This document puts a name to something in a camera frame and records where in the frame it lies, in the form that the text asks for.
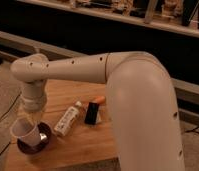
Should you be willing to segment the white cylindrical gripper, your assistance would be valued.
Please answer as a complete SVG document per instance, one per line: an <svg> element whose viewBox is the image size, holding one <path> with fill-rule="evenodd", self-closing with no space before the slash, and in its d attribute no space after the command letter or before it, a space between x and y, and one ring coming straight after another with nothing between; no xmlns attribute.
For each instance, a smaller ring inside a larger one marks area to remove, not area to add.
<svg viewBox="0 0 199 171"><path fill-rule="evenodd" d="M40 124L43 112L41 111L46 102L45 81L35 81L31 83L22 83L22 105L26 112L36 113L36 124ZM28 114L24 110L18 110L18 119L28 119Z"/></svg>

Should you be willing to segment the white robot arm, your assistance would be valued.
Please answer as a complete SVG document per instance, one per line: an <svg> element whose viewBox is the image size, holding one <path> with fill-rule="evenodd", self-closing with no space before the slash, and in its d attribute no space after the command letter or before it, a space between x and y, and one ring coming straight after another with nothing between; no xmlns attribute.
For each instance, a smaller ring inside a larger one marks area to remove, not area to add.
<svg viewBox="0 0 199 171"><path fill-rule="evenodd" d="M113 52L50 61L36 53L11 64L22 105L46 104L48 79L106 86L108 113L122 171L185 171L175 89L168 71L150 53Z"/></svg>

